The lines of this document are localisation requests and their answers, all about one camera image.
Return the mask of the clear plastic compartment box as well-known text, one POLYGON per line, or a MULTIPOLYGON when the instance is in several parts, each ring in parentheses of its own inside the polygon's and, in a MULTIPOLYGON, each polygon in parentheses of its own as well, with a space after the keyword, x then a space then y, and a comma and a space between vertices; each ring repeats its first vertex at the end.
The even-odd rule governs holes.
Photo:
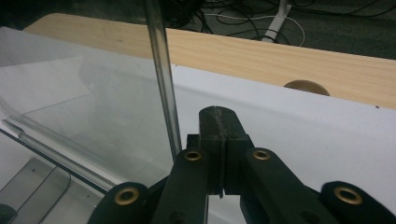
POLYGON ((170 75, 158 0, 126 0, 148 29, 148 55, 92 49, 0 28, 0 146, 32 158, 0 189, 10 224, 145 224, 149 183, 170 161, 177 134, 166 112, 170 75))

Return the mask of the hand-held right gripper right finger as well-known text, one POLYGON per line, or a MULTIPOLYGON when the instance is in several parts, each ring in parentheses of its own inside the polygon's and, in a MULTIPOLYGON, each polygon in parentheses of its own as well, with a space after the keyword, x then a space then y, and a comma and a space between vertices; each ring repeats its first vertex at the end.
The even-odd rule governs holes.
POLYGON ((235 112, 222 108, 221 118, 227 193, 256 197, 269 224, 338 224, 275 152, 253 146, 235 112))

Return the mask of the light wooden table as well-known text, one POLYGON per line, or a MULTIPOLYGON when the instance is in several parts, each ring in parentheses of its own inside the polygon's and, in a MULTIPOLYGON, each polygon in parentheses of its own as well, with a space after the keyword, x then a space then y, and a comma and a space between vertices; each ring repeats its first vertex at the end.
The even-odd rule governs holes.
MULTIPOLYGON (((117 53, 149 54, 144 25, 53 13, 24 31, 117 53)), ((277 86, 310 80, 332 97, 396 109, 394 60, 174 29, 166 35, 173 64, 277 86)))

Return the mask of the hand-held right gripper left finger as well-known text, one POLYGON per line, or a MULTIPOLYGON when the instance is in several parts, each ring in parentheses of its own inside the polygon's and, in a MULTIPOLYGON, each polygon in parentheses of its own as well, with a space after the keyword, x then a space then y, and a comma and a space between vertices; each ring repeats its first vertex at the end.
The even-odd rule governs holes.
POLYGON ((225 131, 223 108, 199 112, 199 134, 178 153, 150 224, 206 224, 208 196, 221 194, 225 131))

